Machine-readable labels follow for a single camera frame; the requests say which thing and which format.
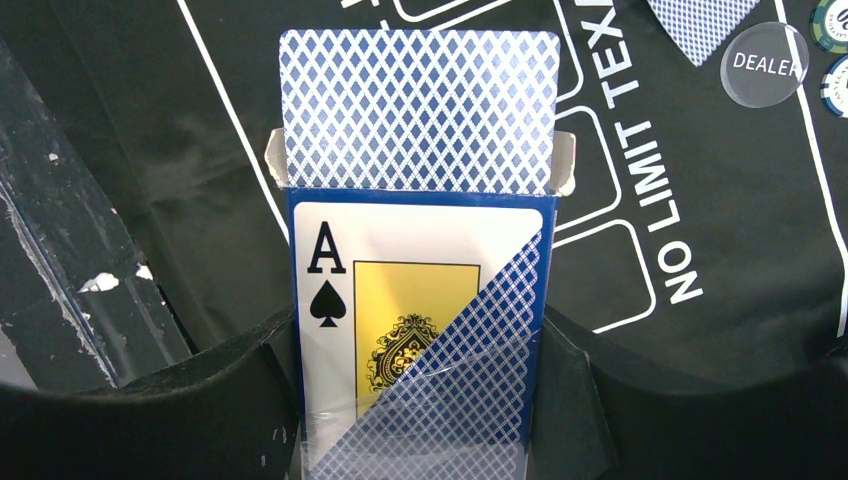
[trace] table surface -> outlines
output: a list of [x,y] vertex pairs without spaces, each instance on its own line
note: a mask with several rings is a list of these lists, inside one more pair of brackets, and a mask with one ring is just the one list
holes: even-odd
[[[148,253],[198,346],[289,303],[285,240],[176,3],[19,3],[18,13],[49,21],[0,20],[0,36]],[[848,122],[820,100],[821,77],[839,57],[810,39],[817,2],[759,2],[701,67],[637,0],[187,3],[260,159],[281,123],[276,52],[289,28],[559,33],[557,129],[577,136],[577,188],[560,204],[548,303],[660,364],[730,387],[803,368],[811,349],[836,338],[848,281],[839,230]],[[593,42],[587,26],[610,15],[621,38]],[[773,107],[741,107],[721,86],[724,49],[744,28],[784,15],[808,40],[804,89]],[[23,40],[29,27],[43,33],[39,42]],[[620,42],[632,66],[599,78],[593,54],[618,56]],[[57,68],[66,81],[56,81]],[[638,87],[612,105],[604,82]],[[650,128],[623,144],[616,125],[643,122]],[[650,164],[653,189],[632,165],[644,156],[624,154],[651,141],[661,156]]]

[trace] playing card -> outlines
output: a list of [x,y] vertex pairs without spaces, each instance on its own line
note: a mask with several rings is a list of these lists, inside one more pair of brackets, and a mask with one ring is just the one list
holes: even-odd
[[547,32],[286,32],[289,184],[545,194],[558,70]]
[[289,201],[314,463],[540,231],[543,215],[462,195],[395,192],[394,203],[381,203],[368,191],[296,192]]
[[686,58],[700,67],[759,1],[648,0],[648,4]]
[[311,479],[524,478],[551,228],[310,465]]

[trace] spade symbol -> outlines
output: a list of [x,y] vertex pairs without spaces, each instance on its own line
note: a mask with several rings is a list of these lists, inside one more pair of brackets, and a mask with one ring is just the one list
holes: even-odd
[[336,289],[330,285],[329,281],[324,281],[324,285],[321,286],[321,289],[315,294],[315,298],[312,299],[312,305],[309,306],[309,313],[315,318],[324,319],[324,322],[321,324],[322,327],[337,327],[338,325],[332,319],[342,318],[346,312],[347,308],[338,292],[336,292]]

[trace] ace of spades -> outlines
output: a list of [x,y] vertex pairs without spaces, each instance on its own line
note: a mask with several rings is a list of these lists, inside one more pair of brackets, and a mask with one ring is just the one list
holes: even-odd
[[342,318],[347,313],[347,307],[342,297],[339,296],[329,280],[325,281],[318,293],[315,294],[312,304],[309,305],[309,313],[315,318],[324,319],[324,322],[321,323],[322,327],[338,327],[333,319]]
[[[339,251],[336,247],[336,242],[333,239],[333,233],[330,230],[328,222],[321,222],[321,228],[318,231],[318,240],[315,243],[315,250],[312,253],[312,260],[309,268],[306,269],[309,274],[321,274],[324,269],[318,266],[319,260],[328,258],[333,260],[334,266],[330,269],[331,274],[346,274],[347,269],[342,266]],[[318,319],[324,319],[321,327],[338,327],[333,319],[341,319],[347,314],[347,306],[344,300],[339,296],[339,293],[333,288],[333,284],[329,280],[325,280],[321,288],[315,294],[312,302],[309,305],[309,313]]]

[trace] poker chip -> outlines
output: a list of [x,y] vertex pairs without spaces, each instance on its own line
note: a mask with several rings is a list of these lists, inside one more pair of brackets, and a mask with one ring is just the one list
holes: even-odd
[[837,60],[822,78],[821,95],[828,110],[848,118],[848,55]]
[[810,29],[823,50],[848,53],[848,0],[822,0],[810,17]]

